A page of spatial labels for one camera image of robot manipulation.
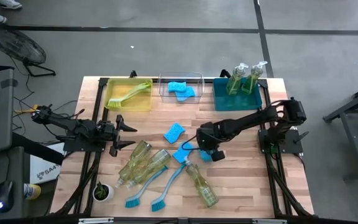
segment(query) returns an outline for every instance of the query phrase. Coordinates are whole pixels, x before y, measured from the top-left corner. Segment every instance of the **computer mouse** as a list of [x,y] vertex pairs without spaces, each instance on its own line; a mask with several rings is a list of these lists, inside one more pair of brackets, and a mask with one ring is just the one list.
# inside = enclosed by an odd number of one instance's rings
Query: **computer mouse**
[[8,212],[13,207],[13,181],[0,183],[0,213]]

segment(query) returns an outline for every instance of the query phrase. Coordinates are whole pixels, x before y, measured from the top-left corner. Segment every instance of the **fan base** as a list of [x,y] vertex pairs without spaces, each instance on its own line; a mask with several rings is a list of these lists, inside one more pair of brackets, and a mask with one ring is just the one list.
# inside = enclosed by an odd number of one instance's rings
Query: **fan base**
[[[40,65],[29,65],[27,63],[23,63],[23,66],[25,67],[25,69],[29,72],[31,77],[44,77],[44,76],[56,76],[56,72],[53,71],[52,69],[49,68],[45,68],[43,66]],[[51,73],[45,73],[45,74],[38,74],[38,75],[34,75],[34,73],[31,72],[31,69],[29,67],[37,67],[37,68],[41,68],[44,69],[46,71],[50,71]]]

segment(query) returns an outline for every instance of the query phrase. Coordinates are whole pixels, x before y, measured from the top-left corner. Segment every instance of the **clear plastic container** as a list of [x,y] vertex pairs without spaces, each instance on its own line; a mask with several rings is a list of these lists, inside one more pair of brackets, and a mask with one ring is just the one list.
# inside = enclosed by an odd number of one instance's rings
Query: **clear plastic container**
[[[168,91],[168,83],[170,82],[186,82],[186,87],[191,86],[195,96],[184,101],[178,101],[175,92]],[[160,74],[158,84],[158,92],[164,103],[199,103],[204,93],[203,74],[198,72],[164,72]]]

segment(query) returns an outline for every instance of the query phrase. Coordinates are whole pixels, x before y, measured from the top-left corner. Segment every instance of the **dish brush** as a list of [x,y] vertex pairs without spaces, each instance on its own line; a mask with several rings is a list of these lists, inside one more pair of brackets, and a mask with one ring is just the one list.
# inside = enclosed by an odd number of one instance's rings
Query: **dish brush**
[[131,196],[127,199],[125,199],[125,207],[126,208],[133,208],[136,207],[140,204],[140,196],[142,196],[143,192],[146,190],[147,186],[149,186],[149,184],[156,179],[160,174],[162,174],[164,171],[166,171],[168,169],[167,166],[164,166],[162,169],[160,169],[159,171],[157,171],[152,177],[150,177],[150,179],[143,185],[142,189],[135,194],[134,196]]
[[125,96],[123,96],[121,98],[111,98],[109,100],[108,106],[113,107],[113,108],[120,108],[121,103],[124,100],[128,100],[128,99],[132,98],[133,96],[140,93],[141,91],[150,88],[150,86],[151,85],[149,83],[139,84],[139,85],[135,86],[135,88],[133,88],[131,91],[129,91],[129,93],[127,93]]
[[152,212],[156,212],[158,210],[161,210],[165,207],[165,202],[164,202],[164,198],[165,196],[167,196],[167,192],[169,187],[171,186],[172,182],[176,179],[176,177],[180,174],[180,172],[183,170],[183,168],[185,168],[185,164],[182,164],[180,166],[179,169],[177,169],[171,176],[171,178],[169,179],[167,186],[165,186],[165,189],[162,193],[161,196],[159,196],[157,199],[153,200],[151,205],[152,205]]

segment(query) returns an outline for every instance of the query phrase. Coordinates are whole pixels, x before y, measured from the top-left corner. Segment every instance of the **small potted plant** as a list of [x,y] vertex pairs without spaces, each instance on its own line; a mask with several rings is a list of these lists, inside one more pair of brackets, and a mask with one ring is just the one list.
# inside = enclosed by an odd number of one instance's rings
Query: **small potted plant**
[[114,189],[107,184],[102,184],[100,181],[93,189],[93,198],[98,202],[107,202],[114,196]]

